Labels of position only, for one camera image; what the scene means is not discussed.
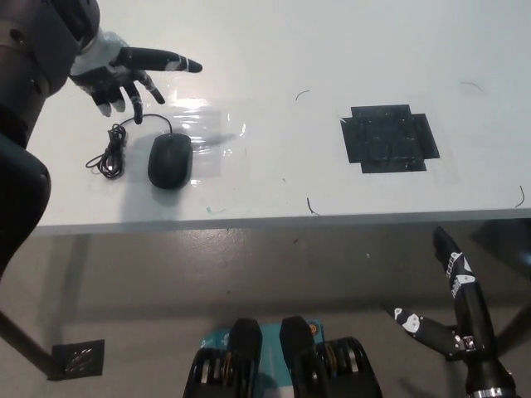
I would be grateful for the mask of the black and white right hand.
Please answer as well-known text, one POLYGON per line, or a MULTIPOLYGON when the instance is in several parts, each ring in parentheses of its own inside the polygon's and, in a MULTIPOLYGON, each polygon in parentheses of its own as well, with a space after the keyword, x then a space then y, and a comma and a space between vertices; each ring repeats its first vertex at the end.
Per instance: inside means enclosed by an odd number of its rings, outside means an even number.
POLYGON ((490 312, 464 252, 440 226, 433 231, 432 243, 447 278, 455 325, 446 326, 398 305, 383 308, 409 337, 450 361, 497 362, 498 344, 490 312))

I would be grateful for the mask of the white and black left hand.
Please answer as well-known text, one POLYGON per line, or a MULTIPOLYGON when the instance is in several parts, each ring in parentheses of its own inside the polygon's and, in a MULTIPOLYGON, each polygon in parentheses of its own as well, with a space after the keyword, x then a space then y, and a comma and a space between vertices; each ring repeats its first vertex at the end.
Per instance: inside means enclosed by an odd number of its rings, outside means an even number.
POLYGON ((86 92, 105 116, 125 111, 127 94, 134 122, 141 124, 144 107, 136 87, 139 82, 158 104, 165 99, 151 79, 150 71, 184 71, 197 74, 202 65, 171 51, 129 46, 114 32, 99 30, 94 40, 75 59, 71 81, 86 92))

